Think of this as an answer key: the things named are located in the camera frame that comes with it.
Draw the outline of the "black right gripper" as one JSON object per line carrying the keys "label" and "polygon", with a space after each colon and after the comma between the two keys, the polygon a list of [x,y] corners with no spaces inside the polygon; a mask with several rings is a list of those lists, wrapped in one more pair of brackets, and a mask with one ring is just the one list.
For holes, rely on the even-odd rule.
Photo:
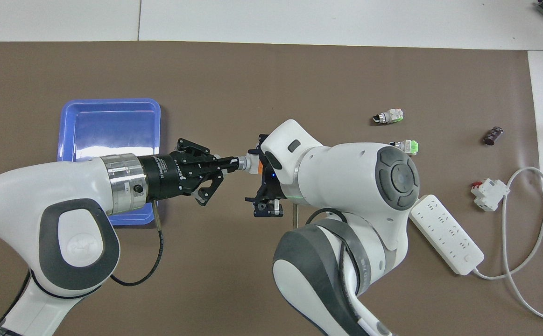
{"label": "black right gripper", "polygon": [[[263,142],[269,134],[259,134],[258,143],[254,149],[248,150],[249,154],[257,155],[261,162],[268,162],[262,149]],[[290,199],[290,196],[282,190],[279,179],[273,170],[265,170],[262,176],[261,186],[254,197],[245,197],[244,200],[254,207],[254,217],[283,217],[284,211],[280,204],[282,199]]]}

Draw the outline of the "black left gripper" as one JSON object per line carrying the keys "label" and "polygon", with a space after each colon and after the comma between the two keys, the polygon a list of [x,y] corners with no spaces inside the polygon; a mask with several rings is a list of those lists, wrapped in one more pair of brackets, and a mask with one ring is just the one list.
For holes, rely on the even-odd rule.
{"label": "black left gripper", "polygon": [[218,158],[198,143],[179,138],[176,152],[139,156],[148,186],[146,199],[164,200],[190,196],[205,206],[227,174],[239,168],[238,157]]}

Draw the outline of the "selector switch orange green block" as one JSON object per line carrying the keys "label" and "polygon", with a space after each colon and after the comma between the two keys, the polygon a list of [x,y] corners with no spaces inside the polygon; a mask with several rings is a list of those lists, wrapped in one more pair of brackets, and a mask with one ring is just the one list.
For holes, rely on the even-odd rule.
{"label": "selector switch orange green block", "polygon": [[246,171],[248,174],[254,175],[263,173],[263,164],[259,159],[258,154],[246,154],[244,156],[238,156],[239,167],[237,170]]}

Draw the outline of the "brown table mat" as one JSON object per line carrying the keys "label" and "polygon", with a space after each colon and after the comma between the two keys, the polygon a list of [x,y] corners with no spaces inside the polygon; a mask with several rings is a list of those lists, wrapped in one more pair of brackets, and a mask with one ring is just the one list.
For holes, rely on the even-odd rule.
{"label": "brown table mat", "polygon": [[[56,159],[62,107],[82,98],[153,98],[163,153],[178,138],[242,155],[287,119],[326,146],[419,142],[421,194],[436,195],[482,249],[479,270],[503,272],[501,212],[470,186],[538,166],[528,55],[520,51],[192,42],[1,42],[0,174]],[[399,123],[375,124],[389,109]],[[504,134],[482,142],[493,127]],[[258,175],[230,174],[209,204],[160,202],[165,251],[142,285],[108,281],[57,336],[319,336],[282,298],[273,255],[292,228],[254,218]],[[0,239],[0,317],[26,274]]]}

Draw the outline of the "blue plastic tray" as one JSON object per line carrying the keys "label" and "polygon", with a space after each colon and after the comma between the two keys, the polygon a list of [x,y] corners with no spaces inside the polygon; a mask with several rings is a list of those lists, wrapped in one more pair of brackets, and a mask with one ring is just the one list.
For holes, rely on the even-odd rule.
{"label": "blue plastic tray", "polygon": [[56,161],[160,152],[161,108],[151,98],[71,100],[62,108]]}

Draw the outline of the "white power strip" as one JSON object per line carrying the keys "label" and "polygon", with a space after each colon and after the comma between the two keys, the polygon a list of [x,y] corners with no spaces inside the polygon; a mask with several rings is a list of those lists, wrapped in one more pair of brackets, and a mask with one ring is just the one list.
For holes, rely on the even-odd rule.
{"label": "white power strip", "polygon": [[483,261],[483,251],[433,194],[418,199],[409,217],[455,274],[467,276]]}

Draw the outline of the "white red circuit breaker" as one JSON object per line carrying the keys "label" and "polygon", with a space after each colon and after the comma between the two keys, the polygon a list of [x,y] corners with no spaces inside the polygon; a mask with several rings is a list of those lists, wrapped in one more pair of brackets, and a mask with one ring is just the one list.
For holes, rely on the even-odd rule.
{"label": "white red circuit breaker", "polygon": [[472,183],[470,191],[475,196],[474,204],[485,212],[496,211],[504,196],[510,193],[504,182],[489,178]]}

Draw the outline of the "small dark terminal block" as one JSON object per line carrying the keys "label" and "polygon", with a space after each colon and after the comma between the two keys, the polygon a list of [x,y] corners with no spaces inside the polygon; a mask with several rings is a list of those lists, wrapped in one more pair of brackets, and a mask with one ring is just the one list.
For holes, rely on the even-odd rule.
{"label": "small dark terminal block", "polygon": [[487,146],[493,146],[502,134],[504,134],[503,128],[493,127],[483,136],[482,142]]}

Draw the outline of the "selector switch white block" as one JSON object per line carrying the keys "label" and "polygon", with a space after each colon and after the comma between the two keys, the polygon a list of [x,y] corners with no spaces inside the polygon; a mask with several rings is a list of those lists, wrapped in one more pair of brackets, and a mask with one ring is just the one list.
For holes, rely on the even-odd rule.
{"label": "selector switch white block", "polygon": [[404,118],[403,109],[393,108],[374,115],[371,120],[378,125],[399,123]]}

